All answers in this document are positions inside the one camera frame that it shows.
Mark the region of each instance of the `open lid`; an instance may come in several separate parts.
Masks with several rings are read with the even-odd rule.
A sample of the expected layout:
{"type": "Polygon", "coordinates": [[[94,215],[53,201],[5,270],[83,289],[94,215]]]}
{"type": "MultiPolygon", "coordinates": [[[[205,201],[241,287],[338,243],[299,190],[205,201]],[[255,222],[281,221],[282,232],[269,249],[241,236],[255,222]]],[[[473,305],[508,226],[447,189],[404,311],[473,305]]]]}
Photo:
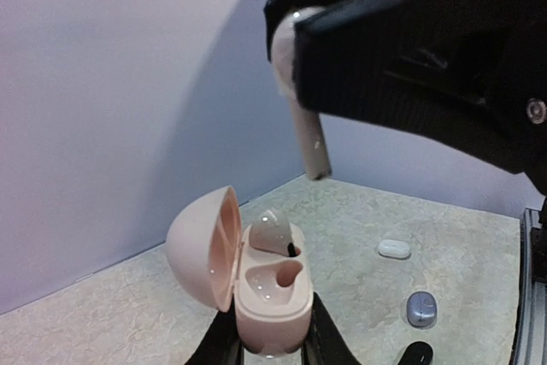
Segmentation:
{"type": "Polygon", "coordinates": [[[175,278],[196,300],[227,312],[240,240],[241,216],[233,188],[200,197],[169,228],[167,258],[175,278]]]}

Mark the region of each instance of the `white container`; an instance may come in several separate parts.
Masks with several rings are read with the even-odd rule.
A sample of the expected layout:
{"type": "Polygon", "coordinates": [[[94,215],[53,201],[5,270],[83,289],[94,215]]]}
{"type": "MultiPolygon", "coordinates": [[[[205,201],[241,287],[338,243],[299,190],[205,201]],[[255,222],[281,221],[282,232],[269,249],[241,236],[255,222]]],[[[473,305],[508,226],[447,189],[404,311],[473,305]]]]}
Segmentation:
{"type": "Polygon", "coordinates": [[[227,312],[234,298],[239,337],[251,352],[279,356],[300,348],[314,299],[302,230],[291,224],[296,257],[255,250],[242,232],[230,186],[186,207],[167,237],[167,258],[182,287],[227,312]]]}

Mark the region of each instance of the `gray oval object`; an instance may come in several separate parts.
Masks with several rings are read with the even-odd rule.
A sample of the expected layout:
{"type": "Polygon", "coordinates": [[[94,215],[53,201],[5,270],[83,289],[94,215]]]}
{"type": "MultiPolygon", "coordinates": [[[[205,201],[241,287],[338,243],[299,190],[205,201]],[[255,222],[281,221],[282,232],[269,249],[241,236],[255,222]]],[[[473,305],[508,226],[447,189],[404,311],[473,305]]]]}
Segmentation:
{"type": "Polygon", "coordinates": [[[412,294],[407,301],[407,319],[416,328],[431,326],[437,318],[437,301],[426,291],[412,294]]]}

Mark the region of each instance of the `screw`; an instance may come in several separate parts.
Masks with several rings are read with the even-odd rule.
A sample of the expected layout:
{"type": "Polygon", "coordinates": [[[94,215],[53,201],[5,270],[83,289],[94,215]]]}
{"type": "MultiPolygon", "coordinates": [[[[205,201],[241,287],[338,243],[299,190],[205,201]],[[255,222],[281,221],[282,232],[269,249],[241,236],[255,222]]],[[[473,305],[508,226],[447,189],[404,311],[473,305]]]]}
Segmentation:
{"type": "Polygon", "coordinates": [[[532,124],[542,124],[547,120],[547,106],[543,100],[531,98],[526,106],[526,114],[532,124]]]}

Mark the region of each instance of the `wall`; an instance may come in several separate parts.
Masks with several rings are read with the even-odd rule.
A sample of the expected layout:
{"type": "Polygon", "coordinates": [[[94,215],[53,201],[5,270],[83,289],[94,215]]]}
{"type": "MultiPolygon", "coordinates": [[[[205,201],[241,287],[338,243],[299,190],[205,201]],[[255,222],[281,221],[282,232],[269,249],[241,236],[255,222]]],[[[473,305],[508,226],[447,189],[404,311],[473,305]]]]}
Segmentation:
{"type": "Polygon", "coordinates": [[[0,313],[300,173],[265,0],[0,0],[0,313]]]}
{"type": "Polygon", "coordinates": [[[512,216],[543,203],[525,175],[431,140],[326,116],[323,126],[338,180],[512,216]]]}

